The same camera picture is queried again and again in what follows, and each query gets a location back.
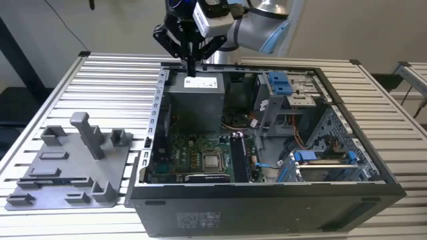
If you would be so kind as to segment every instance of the circuit board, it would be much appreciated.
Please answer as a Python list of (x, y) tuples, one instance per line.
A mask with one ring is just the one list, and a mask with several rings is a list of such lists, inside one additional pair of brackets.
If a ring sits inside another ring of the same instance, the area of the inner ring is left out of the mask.
[[(251, 161), (256, 150), (254, 137), (244, 137), (247, 160)], [(152, 183), (184, 183), (188, 175), (227, 175), (235, 182), (231, 144), (228, 135), (183, 135), (169, 137), (168, 161), (156, 163), (151, 177)], [(256, 174), (254, 182), (262, 181)]]

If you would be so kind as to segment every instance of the gray plastic holder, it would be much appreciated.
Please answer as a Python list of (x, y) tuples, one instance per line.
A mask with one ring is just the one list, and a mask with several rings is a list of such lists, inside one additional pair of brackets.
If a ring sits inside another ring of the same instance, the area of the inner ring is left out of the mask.
[(88, 118), (85, 112), (71, 117), (79, 133), (65, 133), (60, 126), (43, 131), (44, 145), (5, 199), (7, 210), (116, 205), (133, 135), (124, 129), (101, 133), (97, 126), (89, 126)]

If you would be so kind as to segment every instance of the blue cable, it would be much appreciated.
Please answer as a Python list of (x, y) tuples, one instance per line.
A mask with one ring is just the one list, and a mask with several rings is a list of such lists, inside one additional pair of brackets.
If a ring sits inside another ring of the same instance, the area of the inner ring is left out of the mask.
[(279, 176), (279, 178), (278, 178), (278, 183), (282, 183), (283, 178), (286, 177), (287, 172), (288, 172), (288, 168), (286, 168), (286, 169), (283, 170), (283, 172), (280, 173), (280, 176)]
[(258, 166), (258, 167), (260, 167), (260, 168), (270, 168), (270, 169), (276, 169), (276, 170), (280, 169), (280, 168), (274, 167), (274, 166), (271, 166), (270, 164), (262, 163), (262, 162), (256, 162), (256, 163), (255, 163), (255, 166)]

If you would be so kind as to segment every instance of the metal table surface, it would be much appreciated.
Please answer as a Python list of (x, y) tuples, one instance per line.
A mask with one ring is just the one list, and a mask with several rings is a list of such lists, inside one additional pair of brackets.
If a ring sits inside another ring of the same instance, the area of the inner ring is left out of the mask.
[[(124, 197), (112, 208), (7, 211), (7, 196), (16, 188), (47, 125), (69, 125), (76, 111), (89, 113), (101, 130), (124, 128), (133, 133), (120, 193), (127, 192), (132, 163), (143, 149), (160, 62), (167, 56), (92, 53), (79, 57), (48, 100), (0, 161), (0, 237), (13, 240), (147, 239), (140, 219), (124, 208)], [(427, 239), (427, 133), (360, 65), (348, 60), (243, 58), (244, 65), (322, 68), (359, 126), (394, 172), (407, 197), (348, 234), (223, 236), (212, 239)]]
[(407, 80), (423, 98), (427, 98), (427, 63), (400, 62), (395, 73)]

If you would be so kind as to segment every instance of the label sticker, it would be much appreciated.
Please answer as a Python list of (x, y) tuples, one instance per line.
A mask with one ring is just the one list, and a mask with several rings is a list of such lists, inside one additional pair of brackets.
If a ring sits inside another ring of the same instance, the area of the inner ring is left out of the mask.
[(219, 83), (216, 77), (185, 77), (184, 88), (218, 89)]
[(259, 121), (256, 119), (254, 119), (251, 121), (251, 127), (255, 128), (258, 124), (259, 124)]
[(220, 225), (222, 212), (177, 212), (176, 221), (180, 229), (213, 229)]

